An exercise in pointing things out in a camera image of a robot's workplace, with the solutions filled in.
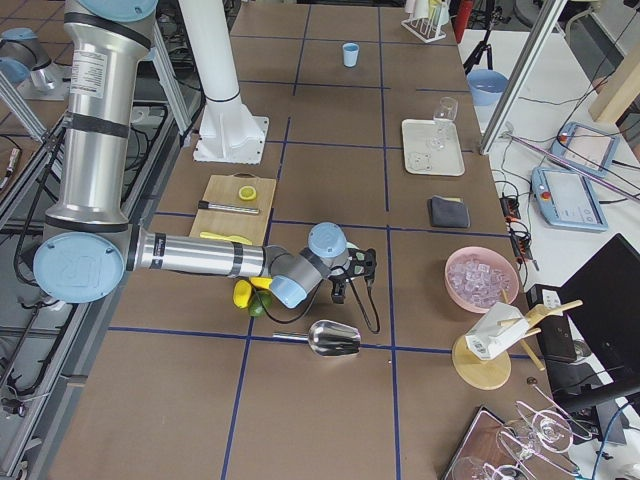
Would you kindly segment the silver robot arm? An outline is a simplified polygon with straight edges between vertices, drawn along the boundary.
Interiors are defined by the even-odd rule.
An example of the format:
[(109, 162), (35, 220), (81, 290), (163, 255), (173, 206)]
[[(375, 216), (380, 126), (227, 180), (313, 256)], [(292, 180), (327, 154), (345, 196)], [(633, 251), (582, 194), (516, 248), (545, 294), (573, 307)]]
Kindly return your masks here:
[(138, 268), (199, 275), (267, 277), (285, 306), (298, 306), (325, 280), (336, 286), (372, 279), (373, 250), (349, 246), (340, 227), (314, 226), (292, 254), (152, 233), (132, 225), (121, 209), (137, 67), (149, 54), (156, 25), (152, 1), (70, 1), (64, 26), (73, 54), (59, 199), (47, 210), (33, 272), (38, 286), (66, 303), (110, 294)]

